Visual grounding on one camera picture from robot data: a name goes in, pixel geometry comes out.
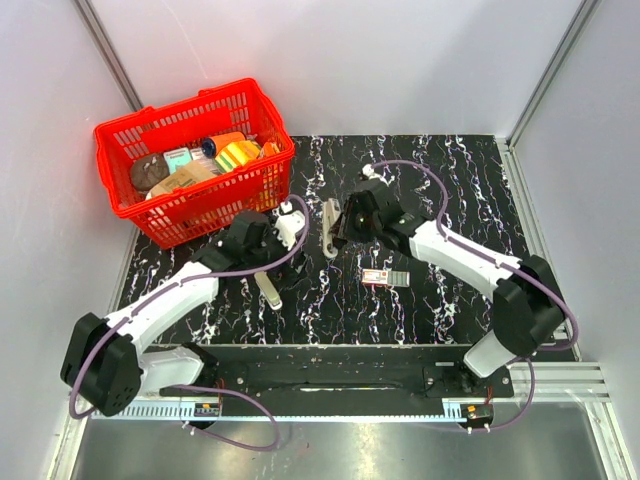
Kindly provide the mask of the stapler base with black magazine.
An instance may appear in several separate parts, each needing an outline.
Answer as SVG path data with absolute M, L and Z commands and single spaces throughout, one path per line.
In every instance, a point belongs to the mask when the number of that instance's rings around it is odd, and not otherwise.
M 333 259 L 338 254 L 334 246 L 332 228 L 339 220 L 341 207 L 336 198 L 329 198 L 322 205 L 322 249 L 326 258 Z

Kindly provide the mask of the beige stapler top cover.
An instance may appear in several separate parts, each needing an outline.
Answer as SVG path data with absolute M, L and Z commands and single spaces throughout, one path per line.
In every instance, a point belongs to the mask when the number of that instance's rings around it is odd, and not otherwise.
M 255 273 L 254 280 L 269 307 L 274 311 L 280 310 L 283 306 L 282 299 L 267 273 L 265 271 Z

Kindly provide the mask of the red white staple box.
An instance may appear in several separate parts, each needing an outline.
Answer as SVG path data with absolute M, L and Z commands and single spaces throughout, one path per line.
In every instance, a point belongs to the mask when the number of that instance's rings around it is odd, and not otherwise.
M 362 283 L 389 287 L 409 287 L 410 273 L 397 270 L 364 269 Z

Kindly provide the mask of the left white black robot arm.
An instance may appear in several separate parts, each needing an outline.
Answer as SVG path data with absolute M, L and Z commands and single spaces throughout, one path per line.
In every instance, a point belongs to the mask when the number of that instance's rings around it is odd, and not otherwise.
M 149 346 L 196 307 L 212 302 L 222 280 L 286 264 L 307 231 L 308 216 L 301 211 L 276 220 L 243 211 L 165 283 L 104 318 L 81 317 L 60 373 L 71 398 L 83 398 L 110 417 L 137 396 L 167 387 L 184 385 L 199 396 L 211 392 L 217 381 L 212 355 L 195 345 L 154 353 Z

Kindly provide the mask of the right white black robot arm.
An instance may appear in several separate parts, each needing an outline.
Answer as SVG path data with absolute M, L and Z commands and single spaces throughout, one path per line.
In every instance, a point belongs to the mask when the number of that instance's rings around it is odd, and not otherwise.
M 499 254 L 404 209 L 390 187 L 366 180 L 351 193 L 328 228 L 335 249 L 375 240 L 387 249 L 437 266 L 491 302 L 492 326 L 464 355 L 456 387 L 476 396 L 510 361 L 533 354 L 567 317 L 549 263 Z

